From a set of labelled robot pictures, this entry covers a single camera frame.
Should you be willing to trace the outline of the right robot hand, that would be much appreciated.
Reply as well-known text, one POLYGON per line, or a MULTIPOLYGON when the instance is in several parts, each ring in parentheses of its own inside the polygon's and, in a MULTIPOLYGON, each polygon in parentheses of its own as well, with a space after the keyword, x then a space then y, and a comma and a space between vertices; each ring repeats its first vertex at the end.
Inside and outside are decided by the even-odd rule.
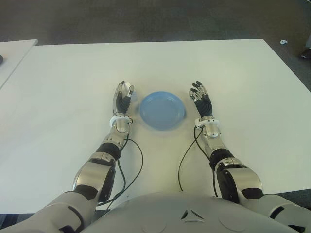
POLYGON ((189 91, 189 96, 194 102, 196 109, 201 117, 213 116, 211 100, 209 98, 206 88, 200 81, 196 81, 192 84, 192 88, 189 91))

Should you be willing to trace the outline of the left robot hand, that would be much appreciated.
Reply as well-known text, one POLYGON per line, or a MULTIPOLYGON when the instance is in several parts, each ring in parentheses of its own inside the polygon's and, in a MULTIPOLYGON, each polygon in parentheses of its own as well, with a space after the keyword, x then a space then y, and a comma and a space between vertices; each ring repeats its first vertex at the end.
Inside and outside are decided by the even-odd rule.
POLYGON ((134 86, 126 86, 125 81, 121 81, 115 90, 113 98, 113 116, 125 115, 130 106, 131 97, 134 93, 134 86))

